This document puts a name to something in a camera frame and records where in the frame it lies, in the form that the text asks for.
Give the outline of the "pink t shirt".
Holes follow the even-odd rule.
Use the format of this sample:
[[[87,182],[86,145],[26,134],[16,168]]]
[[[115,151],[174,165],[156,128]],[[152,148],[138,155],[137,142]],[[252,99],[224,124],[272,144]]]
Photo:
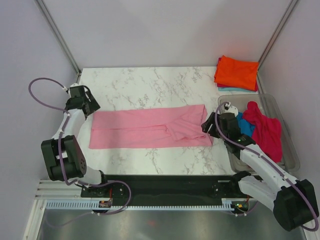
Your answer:
[[[93,115],[89,148],[158,149],[210,147],[212,138],[203,132],[205,105],[98,111]]]

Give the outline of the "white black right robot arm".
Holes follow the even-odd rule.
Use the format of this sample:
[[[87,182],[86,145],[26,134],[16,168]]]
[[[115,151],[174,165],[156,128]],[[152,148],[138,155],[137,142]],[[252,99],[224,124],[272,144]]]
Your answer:
[[[234,175],[229,191],[235,197],[243,194],[256,199],[270,209],[286,231],[302,227],[319,229],[319,209],[314,186],[307,179],[298,180],[274,163],[248,135],[241,133],[231,112],[212,112],[201,125],[202,131],[224,141],[227,151],[253,169],[261,180],[247,171]]]

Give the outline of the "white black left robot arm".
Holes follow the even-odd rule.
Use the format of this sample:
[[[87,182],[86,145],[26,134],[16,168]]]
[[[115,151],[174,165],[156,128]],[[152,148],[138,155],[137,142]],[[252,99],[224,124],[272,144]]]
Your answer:
[[[41,143],[46,170],[52,181],[66,185],[92,186],[99,197],[110,191],[108,182],[102,180],[103,172],[87,165],[78,143],[78,135],[88,116],[100,108],[90,91],[72,95],[63,109],[63,119],[57,132]]]

